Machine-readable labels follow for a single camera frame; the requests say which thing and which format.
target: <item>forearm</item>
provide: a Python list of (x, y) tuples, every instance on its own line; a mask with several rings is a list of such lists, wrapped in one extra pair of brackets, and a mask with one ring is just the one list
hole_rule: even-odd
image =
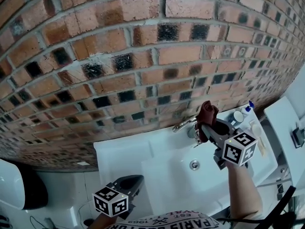
[(229, 189), (231, 217), (242, 219), (256, 212), (262, 212), (263, 203), (246, 167), (227, 164), (229, 170)]
[(108, 217), (100, 214), (98, 218), (89, 226), (88, 229), (104, 229), (116, 222), (117, 217)]

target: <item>white tiled floor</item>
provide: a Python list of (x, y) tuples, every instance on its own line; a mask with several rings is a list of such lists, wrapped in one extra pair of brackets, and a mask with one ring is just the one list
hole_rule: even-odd
[[(86, 228), (80, 224), (80, 220), (95, 219), (98, 216), (91, 201), (92, 193), (101, 189), (98, 172), (39, 172), (38, 175), (49, 193), (49, 203), (46, 207), (24, 211), (0, 204), (0, 214), (10, 218), (14, 229), (34, 229), (30, 223), (30, 216), (34, 216), (42, 224), (45, 224), (45, 218), (51, 218), (59, 229)], [(263, 199), (266, 216), (277, 204), (277, 188), (276, 186), (260, 187), (259, 192)], [(42, 228), (38, 223), (33, 223), (37, 229)]]

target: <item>mug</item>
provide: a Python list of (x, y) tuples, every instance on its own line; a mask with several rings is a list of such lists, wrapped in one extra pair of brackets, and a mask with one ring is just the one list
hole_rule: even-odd
[(235, 111), (229, 116), (228, 122), (233, 126), (238, 126), (240, 123), (244, 121), (244, 115), (240, 111)]

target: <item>bottle with blue cap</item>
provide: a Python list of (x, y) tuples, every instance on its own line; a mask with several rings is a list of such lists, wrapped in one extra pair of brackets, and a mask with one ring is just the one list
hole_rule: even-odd
[(243, 107), (241, 109), (241, 112), (243, 113), (243, 115), (246, 117), (250, 114), (251, 108), (254, 109), (254, 103), (252, 103), (251, 101), (249, 101), (249, 106), (247, 107)]

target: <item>cube with fiducial markers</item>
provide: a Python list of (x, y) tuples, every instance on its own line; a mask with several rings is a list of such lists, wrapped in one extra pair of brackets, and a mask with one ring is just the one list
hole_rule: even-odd
[(92, 193), (92, 196), (96, 211), (109, 217), (128, 211), (128, 196), (109, 187)]
[(242, 166), (253, 157), (257, 141), (251, 132), (243, 131), (225, 140), (222, 158)]

